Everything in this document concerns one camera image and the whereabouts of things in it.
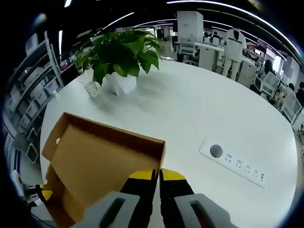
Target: electrical outlet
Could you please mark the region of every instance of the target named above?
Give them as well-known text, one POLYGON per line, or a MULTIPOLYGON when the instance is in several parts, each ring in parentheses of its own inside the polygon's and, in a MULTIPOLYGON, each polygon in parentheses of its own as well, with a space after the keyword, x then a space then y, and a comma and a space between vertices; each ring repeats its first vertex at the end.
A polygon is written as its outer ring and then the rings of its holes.
POLYGON ((237 168, 237 169, 241 169, 241 168, 242 168, 242 166, 243 166, 243 164, 242 164, 242 160, 237 159, 237 162, 236 162, 236 168, 237 168))
POLYGON ((237 153, 234 153, 231 148, 224 146, 222 143, 219 143, 219 141, 205 138, 199 152, 252 183, 262 188, 266 187, 265 172, 241 158, 237 153))
POLYGON ((251 166, 250 165, 246 165, 245 167, 245 173, 249 174, 251 172, 251 166))

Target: ceiling light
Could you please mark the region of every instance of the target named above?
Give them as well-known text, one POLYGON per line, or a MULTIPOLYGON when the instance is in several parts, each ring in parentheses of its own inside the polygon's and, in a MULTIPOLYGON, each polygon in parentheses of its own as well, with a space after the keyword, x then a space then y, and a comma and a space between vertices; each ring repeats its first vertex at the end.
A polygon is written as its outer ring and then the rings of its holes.
MULTIPOLYGON (((270 46, 272 49, 276 50, 273 46, 271 46, 270 44, 268 44, 267 42, 265 42, 264 40, 260 39, 259 40, 263 41, 264 43, 266 43, 268 46, 270 46)), ((287 59, 280 53, 276 50, 276 52, 285 60, 287 61, 287 59)))
POLYGON ((245 37, 245 39, 248 39, 248 40, 250 40, 252 43, 257 44, 257 42, 255 42, 255 41, 253 41, 253 40, 251 40, 251 39, 249 39, 249 38, 247 38, 247 37, 245 37))
POLYGON ((256 38, 256 39, 257 39, 257 37, 256 37, 256 36, 254 36, 254 35, 250 34, 249 32, 245 32, 245 33, 247 33, 247 34, 249 34, 249 35, 251 35, 252 37, 254 37, 254 38, 256 38))
POLYGON ((161 26, 161 25, 173 25, 173 23, 169 23, 169 24, 159 24, 159 25, 154 25, 154 26, 157 27, 157 26, 161 26))
POLYGON ((105 28, 109 27, 110 25, 112 25, 112 24, 118 22, 119 20, 121 20, 121 19, 123 19, 123 18, 126 18, 126 17, 128 17, 128 16, 130 16, 130 15, 132 15, 132 14, 134 14, 134 12, 129 13, 129 14, 127 14, 127 15, 124 15, 123 17, 121 17, 121 18, 119 18, 119 19, 113 21, 112 23, 110 23, 110 24, 108 24, 106 27, 104 27, 103 30, 104 30, 105 28))
POLYGON ((168 20, 177 20, 177 19, 155 20, 155 21, 150 21, 150 22, 146 22, 146 23, 143 23, 143 24, 135 25, 134 27, 137 27, 137 26, 140 26, 140 25, 146 25, 146 24, 150 24, 150 23, 155 23, 155 22, 160 22, 160 21, 168 21, 168 20))
POLYGON ((211 23, 215 23, 215 24, 219 24, 219 25, 224 25, 224 26, 228 26, 230 28, 233 28, 231 25, 222 24, 222 23, 219 23, 219 22, 216 22, 216 21, 204 20, 204 22, 211 22, 211 23))
POLYGON ((212 28, 214 28, 214 29, 220 29, 220 30, 224 30, 224 31, 228 31, 227 29, 218 28, 218 27, 213 27, 213 26, 212 26, 212 28))
MULTIPOLYGON (((223 29, 223 28, 218 28, 218 27, 213 27, 213 26, 212 26, 212 28, 227 31, 226 29, 223 29)), ((253 41, 253 40, 251 40, 251 39, 249 39, 249 38, 247 38, 247 37, 245 37, 245 38, 248 39, 248 40, 250 40, 251 42, 257 44, 257 42, 255 42, 255 41, 253 41)))
POLYGON ((68 7, 71 4, 72 0, 66 0, 65 7, 68 7))
MULTIPOLYGON (((219 24, 219 25, 224 25, 224 26, 227 26, 227 27, 233 28, 231 25, 222 24, 222 23, 219 23, 219 22, 216 22, 216 21, 211 21, 211 20, 204 20, 204 21, 205 21, 205 22, 211 22, 211 23, 219 24)), ((250 34, 249 32, 245 32, 245 33, 247 33, 247 34, 249 34, 249 35, 251 35, 251 36, 253 36, 254 38, 256 38, 256 39, 257 39, 257 37, 256 37, 256 36, 254 36, 254 35, 250 34)))
POLYGON ((225 6, 225 7, 229 7, 229 8, 232 8, 232 9, 235 9, 235 10, 238 10, 238 11, 241 11, 243 13, 246 13, 256 19, 258 19, 259 21, 263 22, 264 24, 268 25, 270 28, 272 28, 274 31, 276 31, 278 34, 280 34, 293 48, 294 50, 299 54, 300 54, 300 51, 295 47, 295 45, 281 32, 279 31, 276 27, 274 27, 273 25, 271 25, 270 23, 268 23, 267 21, 261 19, 260 17, 258 17, 257 15, 253 14, 253 13, 250 13, 244 9, 241 9, 241 8, 238 8, 238 7, 235 7, 235 6, 231 6, 231 5, 228 5, 228 4, 225 4, 225 3, 221 3, 221 2, 215 2, 215 1, 205 1, 205 0, 178 0, 178 1, 169 1, 167 2, 167 4, 172 4, 172 3, 183 3, 183 2, 201 2, 201 3, 210 3, 210 4, 215 4, 215 5, 220 5, 220 6, 225 6))
POLYGON ((62 30, 59 31, 59 55, 60 55, 60 61, 61 61, 61 43, 62 43, 62 30))
POLYGON ((78 36, 76 37, 76 39, 79 38, 79 37, 83 37, 83 36, 86 35, 86 34, 89 34, 91 31, 92 31, 92 30, 88 30, 88 31, 79 33, 78 36))
POLYGON ((79 41, 79 42, 73 44, 72 47, 74 47, 74 46, 76 46, 76 45, 78 45, 78 44, 80 44, 80 43, 81 43, 81 41, 79 41))

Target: person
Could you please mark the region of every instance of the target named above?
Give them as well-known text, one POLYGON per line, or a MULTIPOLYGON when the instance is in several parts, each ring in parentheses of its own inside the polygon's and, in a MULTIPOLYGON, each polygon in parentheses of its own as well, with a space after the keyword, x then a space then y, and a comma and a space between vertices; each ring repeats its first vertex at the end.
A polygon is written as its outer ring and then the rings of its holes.
POLYGON ((272 70, 272 62, 268 59, 265 64, 262 65, 257 77, 263 81, 269 72, 273 72, 272 70))
POLYGON ((265 64, 262 65, 260 71, 257 74, 258 79, 257 78, 255 79, 255 82, 250 86, 250 89, 260 95, 261 81, 263 81, 266 78, 269 72, 273 72, 273 70, 272 70, 272 62, 268 59, 266 60, 265 64))
POLYGON ((301 106, 304 107, 304 82, 300 83, 300 88, 295 95, 298 101, 300 102, 301 106))
POLYGON ((232 80, 236 80, 239 66, 243 61, 242 51, 247 49, 247 44, 244 35, 240 32, 239 26, 235 26, 226 32, 225 37, 225 65, 222 75, 227 77, 228 71, 232 65, 232 80))
POLYGON ((213 43, 213 38, 218 38, 218 41, 220 41, 220 36, 218 35, 218 32, 214 32, 214 35, 211 37, 211 43, 213 43))
POLYGON ((295 87, 292 83, 288 84, 288 87, 284 89, 283 91, 283 99, 279 103, 279 108, 282 107, 284 102, 290 103, 291 101, 295 100, 295 87))
POLYGON ((224 46, 224 39, 223 37, 220 38, 220 43, 219 43, 221 46, 224 46))

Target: white table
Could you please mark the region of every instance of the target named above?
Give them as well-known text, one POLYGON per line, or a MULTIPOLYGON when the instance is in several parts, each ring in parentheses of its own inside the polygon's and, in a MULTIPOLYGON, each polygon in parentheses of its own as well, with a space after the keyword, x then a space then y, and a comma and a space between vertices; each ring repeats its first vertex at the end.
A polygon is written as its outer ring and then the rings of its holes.
MULTIPOLYGON (((137 87, 127 95, 108 93, 105 83, 99 104, 84 89, 92 72, 72 81, 48 103, 40 148, 63 112, 162 139, 166 141, 163 168, 184 175, 193 191, 225 209, 234 225, 277 226, 291 206, 297 179, 290 123, 263 98, 221 75, 167 60, 159 67, 160 71, 152 67, 148 76, 141 72, 137 87), (206 136, 235 148, 268 172, 266 189, 201 155, 206 136)), ((40 161, 45 177, 49 162, 41 155, 40 161)), ((153 213, 159 206, 158 201, 153 213)), ((150 227, 162 227, 155 224, 162 223, 159 216, 152 215, 150 227)))
POLYGON ((213 49, 215 51, 225 52, 225 48, 224 47, 214 46, 214 45, 211 45, 211 44, 205 44, 205 43, 199 43, 199 42, 195 42, 194 44, 196 46, 199 46, 199 47, 211 48, 211 49, 213 49))

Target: white pillar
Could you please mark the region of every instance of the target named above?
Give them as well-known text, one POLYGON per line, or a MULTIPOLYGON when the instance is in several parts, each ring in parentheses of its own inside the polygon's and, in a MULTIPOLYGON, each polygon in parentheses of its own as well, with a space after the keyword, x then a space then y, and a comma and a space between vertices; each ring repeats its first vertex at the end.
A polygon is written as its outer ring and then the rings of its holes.
POLYGON ((170 36, 170 27, 169 26, 163 26, 162 27, 163 28, 163 36, 165 37, 165 38, 169 38, 169 36, 170 36))
POLYGON ((181 38, 203 41, 203 15, 196 11, 177 11, 179 41, 181 38))
POLYGON ((297 63, 297 61, 293 57, 287 56, 287 61, 283 64, 283 70, 287 75, 287 83, 292 83, 295 85, 300 70, 300 65, 297 63))

